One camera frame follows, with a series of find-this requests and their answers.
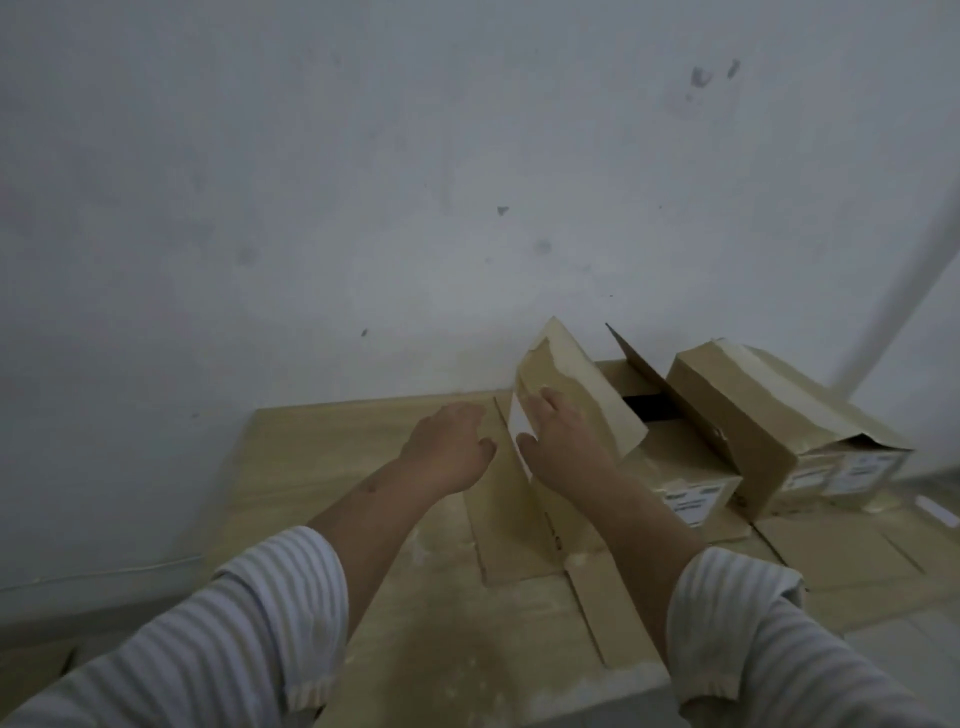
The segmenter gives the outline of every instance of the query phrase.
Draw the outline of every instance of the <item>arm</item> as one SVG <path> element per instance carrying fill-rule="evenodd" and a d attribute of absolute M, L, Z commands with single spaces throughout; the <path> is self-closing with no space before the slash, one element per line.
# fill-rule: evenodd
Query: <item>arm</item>
<path fill-rule="evenodd" d="M 539 438 L 518 435 L 520 454 L 540 482 L 566 497 L 607 543 L 666 663 L 670 596 L 686 565 L 706 547 L 703 540 L 653 493 L 617 471 L 563 394 L 545 388 L 526 404 Z M 654 553 L 657 558 L 650 558 Z"/>
<path fill-rule="evenodd" d="M 539 439 L 520 435 L 520 452 L 606 540 L 692 725 L 946 728 L 800 609 L 798 573 L 705 548 L 652 494 L 620 479 L 562 395 L 542 394 L 527 402 Z"/>
<path fill-rule="evenodd" d="M 308 526 L 221 567 L 213 582 L 114 652 L 14 711 L 10 726 L 310 724 L 333 688 L 348 634 L 407 534 L 440 498 L 480 478 L 483 407 L 421 420 L 400 456 Z"/>
<path fill-rule="evenodd" d="M 458 403 L 420 420 L 397 460 L 308 524 L 340 556 L 350 634 L 417 522 L 442 497 L 473 485 L 490 465 L 496 445 L 488 438 L 477 441 L 483 414 L 479 404 Z"/>

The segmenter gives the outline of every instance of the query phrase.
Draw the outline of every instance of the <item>left hand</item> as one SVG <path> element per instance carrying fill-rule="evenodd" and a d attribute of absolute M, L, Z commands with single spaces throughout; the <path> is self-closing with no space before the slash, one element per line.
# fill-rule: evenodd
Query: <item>left hand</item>
<path fill-rule="evenodd" d="M 400 451 L 399 463 L 436 497 L 465 491 L 496 454 L 493 440 L 477 439 L 484 412 L 480 404 L 455 402 L 424 417 Z"/>

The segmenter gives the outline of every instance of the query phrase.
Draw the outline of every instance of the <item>hand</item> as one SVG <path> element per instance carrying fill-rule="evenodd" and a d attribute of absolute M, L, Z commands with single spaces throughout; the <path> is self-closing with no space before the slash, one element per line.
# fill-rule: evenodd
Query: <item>hand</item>
<path fill-rule="evenodd" d="M 455 402 L 414 427 L 398 461 L 437 497 L 465 491 L 486 472 L 496 454 L 493 440 L 477 439 L 480 404 Z"/>
<path fill-rule="evenodd" d="M 579 506 L 602 485 L 619 479 L 613 458 L 566 395 L 543 387 L 539 396 L 523 402 L 540 437 L 521 432 L 516 446 L 543 485 Z"/>

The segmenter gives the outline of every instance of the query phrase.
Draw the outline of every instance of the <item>wrist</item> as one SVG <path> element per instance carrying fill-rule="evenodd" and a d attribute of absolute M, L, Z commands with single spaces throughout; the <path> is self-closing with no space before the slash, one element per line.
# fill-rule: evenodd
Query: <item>wrist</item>
<path fill-rule="evenodd" d="M 660 506 L 650 491 L 620 473 L 598 481 L 583 502 L 574 505 L 611 548 L 620 541 L 631 541 L 639 529 L 648 528 L 658 517 Z"/>
<path fill-rule="evenodd" d="M 369 482 L 368 490 L 401 494 L 405 502 L 423 512 L 444 496 L 440 489 L 429 481 L 427 473 L 419 463 L 402 455 L 391 460 L 364 482 Z"/>

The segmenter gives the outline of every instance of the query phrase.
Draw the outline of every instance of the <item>cardboard sheet on floor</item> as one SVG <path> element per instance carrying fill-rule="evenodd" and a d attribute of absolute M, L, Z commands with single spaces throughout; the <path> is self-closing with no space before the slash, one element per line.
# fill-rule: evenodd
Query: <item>cardboard sheet on floor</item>
<path fill-rule="evenodd" d="M 566 572 L 604 665 L 619 669 L 660 661 L 609 551 L 573 554 Z"/>
<path fill-rule="evenodd" d="M 758 521 L 756 529 L 812 591 L 921 575 L 861 514 Z"/>
<path fill-rule="evenodd" d="M 836 514 L 824 529 L 826 519 L 811 515 L 793 521 L 803 527 L 790 528 L 786 539 L 785 519 L 761 521 L 757 527 L 773 537 L 771 543 L 788 566 L 804 573 L 806 610 L 827 629 L 843 633 L 960 595 L 960 545 L 915 509 Z M 824 571 L 830 588 L 824 588 Z"/>

